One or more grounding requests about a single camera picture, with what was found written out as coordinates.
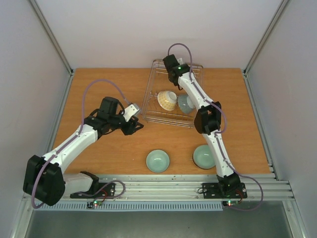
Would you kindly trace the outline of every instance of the gray wall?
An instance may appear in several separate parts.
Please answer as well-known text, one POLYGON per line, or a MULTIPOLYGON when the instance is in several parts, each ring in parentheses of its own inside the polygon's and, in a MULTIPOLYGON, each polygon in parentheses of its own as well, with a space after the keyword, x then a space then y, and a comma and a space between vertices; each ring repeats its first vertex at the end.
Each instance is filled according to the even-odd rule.
POLYGON ((282 179, 317 237, 317 1, 292 0, 249 78, 282 179))
POLYGON ((175 42, 204 67, 244 68, 280 0, 37 2, 73 68, 151 67, 175 42))
POLYGON ((68 79, 26 0, 0 3, 0 236, 9 237, 28 158, 43 154, 68 79))

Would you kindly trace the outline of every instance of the white robotic arm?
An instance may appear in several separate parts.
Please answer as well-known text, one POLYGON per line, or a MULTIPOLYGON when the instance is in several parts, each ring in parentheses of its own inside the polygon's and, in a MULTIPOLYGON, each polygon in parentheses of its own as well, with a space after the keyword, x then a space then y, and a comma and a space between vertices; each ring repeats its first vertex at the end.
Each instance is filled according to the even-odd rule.
POLYGON ((241 186, 240 178, 229 160, 220 132, 221 104, 214 102, 201 88, 188 64, 181 64, 175 55, 163 59, 168 79, 174 86, 182 87, 197 109, 194 125, 198 133, 206 139, 213 154, 218 188, 222 197, 241 186))
MULTIPOLYGON (((184 73, 181 77, 178 77, 178 84, 180 87, 182 87, 186 93, 188 94, 188 96, 190 97, 190 99, 192 100, 193 104, 195 105, 196 109, 199 110, 202 107, 207 107, 210 104, 207 102, 213 102, 213 100, 203 91, 203 89, 200 87, 200 85, 198 84, 198 82, 195 79, 194 74, 192 73, 192 80, 189 77, 189 72, 184 73)), ((205 138, 205 140, 207 141, 207 144, 212 152, 212 155, 215 159, 215 164, 216 164, 216 169, 217 169, 217 175, 220 177, 225 177, 225 176, 229 176, 231 174, 233 174, 233 170, 226 164, 226 162, 224 161, 219 145, 216 141, 216 136, 218 137, 218 140, 220 141, 221 144, 221 148, 222 151, 225 155, 225 157, 227 158, 227 162, 232 166, 227 151, 224 147, 222 138, 221 138, 221 134, 215 134, 215 131, 211 131, 210 134, 203 134, 203 137, 205 138)))
POLYGON ((125 109, 121 105, 122 111, 117 114, 118 105, 121 103, 117 99, 105 97, 100 108, 85 118, 84 124, 62 144, 42 157, 35 155, 30 158, 25 173, 24 192, 31 195, 35 188, 35 197, 50 206, 56 204, 63 195, 96 192, 99 180, 95 175, 88 172, 64 175, 64 172, 83 150, 101 136, 119 128, 124 135, 131 135, 143 128, 136 117, 140 112, 136 104, 130 104, 125 109))

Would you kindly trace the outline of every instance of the dish rack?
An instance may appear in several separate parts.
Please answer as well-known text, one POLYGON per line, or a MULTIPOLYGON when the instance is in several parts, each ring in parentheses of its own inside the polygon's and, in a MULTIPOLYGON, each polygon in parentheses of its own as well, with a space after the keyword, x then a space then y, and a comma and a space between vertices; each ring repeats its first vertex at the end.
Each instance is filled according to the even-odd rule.
MULTIPOLYGON (((204 68, 199 64, 193 64, 193 73, 197 82, 203 87, 204 68)), ((153 61, 151 73, 145 91, 142 104, 142 117, 146 121, 153 121, 162 124, 194 127, 196 109, 190 114, 184 114, 178 105, 173 111, 164 110, 158 103, 158 93, 169 90, 176 93, 177 96, 186 94, 184 90, 179 90, 169 80, 163 60, 156 59, 153 61)))

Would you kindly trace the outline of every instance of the wooden table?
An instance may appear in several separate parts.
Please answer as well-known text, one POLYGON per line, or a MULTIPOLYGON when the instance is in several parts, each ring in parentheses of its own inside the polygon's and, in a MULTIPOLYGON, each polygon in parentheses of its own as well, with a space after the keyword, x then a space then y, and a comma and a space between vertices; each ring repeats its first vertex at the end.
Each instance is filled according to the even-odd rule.
MULTIPOLYGON (((80 125, 81 100, 86 86, 93 80, 106 78, 115 82, 133 103, 142 105, 150 69, 141 68, 79 68, 69 91, 55 146, 63 142, 80 125)), ((223 140, 233 165, 243 174, 267 174, 269 168, 255 122, 249 96, 240 69, 208 68, 204 70, 204 90, 220 101, 228 118, 223 140)), ((100 106, 105 96, 118 98, 116 89, 105 82, 93 85, 87 94, 85 116, 100 106)), ((192 160, 196 147, 206 144, 194 128, 147 123, 133 135, 121 130, 103 136, 89 146, 68 167, 67 173, 82 170, 94 174, 153 174, 146 167, 147 154, 162 149, 170 156, 170 166, 164 174, 216 174, 215 168, 202 170, 192 160)))

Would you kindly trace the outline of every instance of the bowl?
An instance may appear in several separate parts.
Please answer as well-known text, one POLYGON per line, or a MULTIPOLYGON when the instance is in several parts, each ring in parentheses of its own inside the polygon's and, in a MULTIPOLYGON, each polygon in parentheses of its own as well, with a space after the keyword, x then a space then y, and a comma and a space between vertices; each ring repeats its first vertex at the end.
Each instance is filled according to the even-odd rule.
POLYGON ((191 113, 195 108, 195 105, 187 94, 179 95, 177 98, 177 103, 180 110, 185 114, 191 113))
POLYGON ((215 166, 214 158, 208 145, 198 146, 194 151, 193 160, 199 168, 204 170, 209 170, 215 166))
POLYGON ((147 167, 154 173, 162 173, 169 166, 169 156, 165 151, 153 150, 147 156, 147 167))
POLYGON ((161 91, 158 93, 158 103, 163 109, 173 111, 177 103, 177 96, 172 91, 161 91))

